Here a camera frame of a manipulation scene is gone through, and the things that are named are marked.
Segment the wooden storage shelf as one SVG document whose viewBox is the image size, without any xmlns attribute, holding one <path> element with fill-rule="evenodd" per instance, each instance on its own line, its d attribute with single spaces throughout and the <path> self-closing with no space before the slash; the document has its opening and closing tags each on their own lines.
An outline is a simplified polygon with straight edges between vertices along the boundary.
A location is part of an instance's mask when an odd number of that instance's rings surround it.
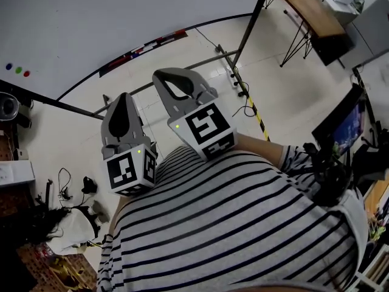
<svg viewBox="0 0 389 292">
<path fill-rule="evenodd" d="M 364 195 L 368 244 L 351 292 L 389 292 L 389 179 L 376 181 Z"/>
</svg>

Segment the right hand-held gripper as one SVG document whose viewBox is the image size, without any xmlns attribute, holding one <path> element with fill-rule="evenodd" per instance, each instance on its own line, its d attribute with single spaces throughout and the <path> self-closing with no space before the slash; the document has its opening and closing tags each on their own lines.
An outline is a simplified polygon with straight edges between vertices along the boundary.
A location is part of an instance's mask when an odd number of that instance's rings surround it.
<svg viewBox="0 0 389 292">
<path fill-rule="evenodd" d="M 152 76 L 169 114 L 168 126 L 203 160 L 215 159 L 236 145 L 236 126 L 216 89 L 196 71 L 158 69 Z"/>
</svg>

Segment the person's left forearm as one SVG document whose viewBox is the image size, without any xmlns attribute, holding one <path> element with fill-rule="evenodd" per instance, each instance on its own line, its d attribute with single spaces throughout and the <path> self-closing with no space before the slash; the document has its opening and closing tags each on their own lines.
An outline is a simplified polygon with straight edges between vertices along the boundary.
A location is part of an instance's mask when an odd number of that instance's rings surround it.
<svg viewBox="0 0 389 292">
<path fill-rule="evenodd" d="M 108 231 L 108 234 L 110 235 L 114 235 L 114 229 L 115 229 L 115 224 L 116 224 L 116 221 L 117 221 L 117 217 L 119 215 L 119 212 L 121 211 L 121 209 L 127 205 L 129 202 L 131 201 L 131 197 L 128 197 L 128 196 L 122 196 L 120 197 L 119 199 L 119 203 L 117 205 L 117 208 L 114 212 L 114 215 L 112 216 L 112 219 L 111 219 L 111 222 L 110 222 L 110 225 L 109 225 L 109 231 Z"/>
</svg>

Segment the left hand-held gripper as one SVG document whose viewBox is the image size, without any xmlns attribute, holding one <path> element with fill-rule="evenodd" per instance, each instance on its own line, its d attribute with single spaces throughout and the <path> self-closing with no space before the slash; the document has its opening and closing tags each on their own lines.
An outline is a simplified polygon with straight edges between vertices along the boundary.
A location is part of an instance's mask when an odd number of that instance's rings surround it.
<svg viewBox="0 0 389 292">
<path fill-rule="evenodd" d="M 101 136 L 102 170 L 109 193 L 136 196 L 154 187 L 154 144 L 143 132 L 142 120 L 130 94 L 121 93 L 108 108 Z"/>
</svg>

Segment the person's striped shirt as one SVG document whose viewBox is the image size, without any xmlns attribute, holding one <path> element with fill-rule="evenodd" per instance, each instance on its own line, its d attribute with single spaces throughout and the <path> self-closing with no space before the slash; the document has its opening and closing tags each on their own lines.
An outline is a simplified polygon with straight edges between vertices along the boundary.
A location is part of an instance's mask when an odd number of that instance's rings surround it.
<svg viewBox="0 0 389 292">
<path fill-rule="evenodd" d="M 205 162 L 180 146 L 153 189 L 119 207 L 105 237 L 97 292 L 226 292 L 263 283 L 346 288 L 362 263 L 362 195 L 320 206 L 301 147 L 277 164 L 231 150 Z"/>
</svg>

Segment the black box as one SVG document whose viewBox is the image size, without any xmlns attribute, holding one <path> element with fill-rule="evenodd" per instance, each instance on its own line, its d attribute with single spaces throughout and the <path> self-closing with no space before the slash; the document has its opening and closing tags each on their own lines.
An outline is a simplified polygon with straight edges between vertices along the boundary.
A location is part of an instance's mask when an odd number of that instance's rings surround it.
<svg viewBox="0 0 389 292">
<path fill-rule="evenodd" d="M 354 42 L 347 34 L 322 38 L 315 36 L 311 39 L 311 43 L 313 49 L 325 66 L 338 60 L 355 46 Z"/>
</svg>

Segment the grey cabinet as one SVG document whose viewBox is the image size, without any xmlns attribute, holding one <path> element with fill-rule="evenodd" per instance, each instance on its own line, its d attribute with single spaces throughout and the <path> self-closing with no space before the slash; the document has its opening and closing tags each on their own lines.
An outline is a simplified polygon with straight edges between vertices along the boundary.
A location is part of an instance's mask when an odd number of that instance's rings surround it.
<svg viewBox="0 0 389 292">
<path fill-rule="evenodd" d="M 354 21 L 357 65 L 389 51 L 389 0 L 375 0 Z"/>
</svg>

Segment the black tripod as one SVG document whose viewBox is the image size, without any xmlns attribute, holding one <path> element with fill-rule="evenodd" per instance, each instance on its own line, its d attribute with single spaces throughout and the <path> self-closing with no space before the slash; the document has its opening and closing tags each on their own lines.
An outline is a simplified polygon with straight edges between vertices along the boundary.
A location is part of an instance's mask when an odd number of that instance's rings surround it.
<svg viewBox="0 0 389 292">
<path fill-rule="evenodd" d="M 44 198 L 42 198 L 42 195 L 40 195 L 40 194 L 35 198 L 35 201 L 38 203 L 38 205 L 49 207 L 50 190 L 51 190 L 52 184 L 53 184 L 53 181 L 51 179 L 48 179 L 46 182 Z"/>
</svg>

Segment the grey round fan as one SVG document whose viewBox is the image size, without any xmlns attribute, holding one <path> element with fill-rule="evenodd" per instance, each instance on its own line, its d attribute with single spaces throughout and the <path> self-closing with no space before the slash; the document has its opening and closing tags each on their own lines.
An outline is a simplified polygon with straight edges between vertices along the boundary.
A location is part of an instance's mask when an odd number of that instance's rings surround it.
<svg viewBox="0 0 389 292">
<path fill-rule="evenodd" d="M 0 121 L 11 121 L 16 119 L 19 113 L 20 102 L 13 95 L 0 92 Z"/>
</svg>

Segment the black handheld device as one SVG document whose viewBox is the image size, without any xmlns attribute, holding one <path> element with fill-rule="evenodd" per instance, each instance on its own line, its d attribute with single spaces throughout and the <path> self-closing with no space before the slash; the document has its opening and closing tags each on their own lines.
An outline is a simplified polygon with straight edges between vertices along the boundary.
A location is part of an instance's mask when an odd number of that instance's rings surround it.
<svg viewBox="0 0 389 292">
<path fill-rule="evenodd" d="M 95 181 L 87 176 L 83 178 L 83 188 L 82 188 L 82 193 L 85 195 L 90 195 L 90 194 L 96 194 L 97 193 L 97 184 Z"/>
</svg>

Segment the black computer monitor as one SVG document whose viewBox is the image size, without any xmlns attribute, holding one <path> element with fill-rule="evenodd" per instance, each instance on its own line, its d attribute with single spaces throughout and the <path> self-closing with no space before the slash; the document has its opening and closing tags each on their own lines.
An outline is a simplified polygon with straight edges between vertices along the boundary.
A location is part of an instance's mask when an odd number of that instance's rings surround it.
<svg viewBox="0 0 389 292">
<path fill-rule="evenodd" d="M 340 103 L 313 130 L 312 135 L 319 147 L 314 151 L 314 159 L 324 162 L 345 154 L 362 135 L 364 119 L 365 92 L 354 83 Z"/>
</svg>

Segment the white whiteboard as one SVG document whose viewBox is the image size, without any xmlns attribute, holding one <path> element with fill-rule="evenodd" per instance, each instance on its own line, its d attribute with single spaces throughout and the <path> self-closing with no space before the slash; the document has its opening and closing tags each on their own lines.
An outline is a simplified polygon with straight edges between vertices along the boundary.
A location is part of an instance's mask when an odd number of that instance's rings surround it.
<svg viewBox="0 0 389 292">
<path fill-rule="evenodd" d="M 0 80 L 57 99 L 130 50 L 189 26 L 250 13 L 256 2 L 0 0 Z"/>
</svg>

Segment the black office chair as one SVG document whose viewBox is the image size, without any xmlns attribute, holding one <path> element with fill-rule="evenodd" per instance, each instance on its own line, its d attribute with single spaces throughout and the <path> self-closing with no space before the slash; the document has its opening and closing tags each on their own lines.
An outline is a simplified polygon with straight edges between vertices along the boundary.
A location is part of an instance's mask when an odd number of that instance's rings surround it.
<svg viewBox="0 0 389 292">
<path fill-rule="evenodd" d="M 389 130 L 377 122 L 377 145 L 361 137 L 363 144 L 353 155 L 352 171 L 355 185 L 364 181 L 389 180 Z"/>
</svg>

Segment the black whiteboard stand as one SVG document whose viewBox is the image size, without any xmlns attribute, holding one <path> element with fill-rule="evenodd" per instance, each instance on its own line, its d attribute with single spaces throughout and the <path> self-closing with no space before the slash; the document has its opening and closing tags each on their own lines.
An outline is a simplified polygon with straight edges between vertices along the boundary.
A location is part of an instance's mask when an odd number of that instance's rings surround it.
<svg viewBox="0 0 389 292">
<path fill-rule="evenodd" d="M 203 61 L 200 61 L 198 63 L 195 63 L 193 65 L 190 65 L 188 67 L 186 67 L 186 69 L 194 69 L 194 68 L 197 68 L 197 67 L 200 67 L 200 66 L 203 66 L 205 64 L 209 64 L 211 62 L 214 62 L 216 60 L 222 60 L 222 59 L 225 59 L 228 64 L 230 65 L 230 69 L 231 71 L 235 72 L 235 66 L 244 50 L 244 47 L 250 37 L 250 34 L 252 33 L 252 30 L 255 26 L 255 23 L 260 15 L 260 12 L 263 8 L 263 4 L 264 4 L 265 0 L 257 0 L 256 2 L 256 5 L 255 5 L 255 8 L 253 10 L 252 13 L 250 13 L 250 20 L 249 20 L 249 23 L 246 27 L 246 30 L 244 32 L 244 35 L 241 39 L 241 42 L 238 46 L 238 48 L 236 50 L 233 50 L 231 52 L 226 52 L 226 54 L 221 54 L 221 55 L 218 55 L 218 56 L 215 56 L 215 57 L 211 57 L 211 58 L 208 58 L 206 60 L 203 60 Z M 210 25 L 210 24 L 213 24 L 213 23 L 218 23 L 220 21 L 227 21 L 227 20 L 230 20 L 230 19 L 233 19 L 233 18 L 240 18 L 240 17 L 245 17 L 245 16 L 248 16 L 248 15 L 236 15 L 236 16 L 230 16 L 230 17 L 225 17 L 225 18 L 222 18 L 222 19 L 215 19 L 215 20 L 212 20 L 212 21 L 207 21 L 207 22 L 204 22 L 204 23 L 200 23 L 200 24 L 197 24 L 197 25 L 193 25 L 193 26 L 189 26 L 189 27 L 186 27 L 184 30 L 185 31 L 188 31 L 188 30 L 193 30 L 193 29 L 197 29 L 198 27 L 202 27 L 202 26 L 207 26 L 207 25 Z M 227 58 L 229 58 L 230 56 L 232 55 L 235 55 L 234 57 L 234 60 L 231 62 L 229 62 L 229 60 L 227 60 Z M 150 87 L 153 86 L 153 83 L 150 82 L 150 83 L 147 83 L 146 85 L 143 85 L 141 86 L 140 88 L 137 88 L 135 89 L 134 91 L 130 92 L 130 94 L 133 96 L 135 94 L 138 94 L 139 92 L 142 92 Z M 92 117 L 93 118 L 96 118 L 96 119 L 100 119 L 102 120 L 103 119 L 103 116 L 100 115 L 100 113 L 102 113 L 103 111 L 106 111 L 109 106 L 111 105 L 110 104 L 107 104 L 105 105 L 104 107 L 98 109 L 97 111 L 95 111 L 94 113 L 92 113 Z"/>
</svg>

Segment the person's right forearm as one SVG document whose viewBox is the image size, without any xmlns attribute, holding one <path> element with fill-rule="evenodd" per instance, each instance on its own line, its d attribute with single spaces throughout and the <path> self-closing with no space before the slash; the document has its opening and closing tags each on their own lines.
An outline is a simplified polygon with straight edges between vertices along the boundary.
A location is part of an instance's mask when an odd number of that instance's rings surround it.
<svg viewBox="0 0 389 292">
<path fill-rule="evenodd" d="M 249 151 L 268 160 L 272 165 L 281 169 L 284 160 L 284 149 L 282 146 L 271 141 L 264 141 L 254 137 L 246 136 L 245 134 L 237 134 L 238 143 L 235 146 L 236 150 Z"/>
</svg>

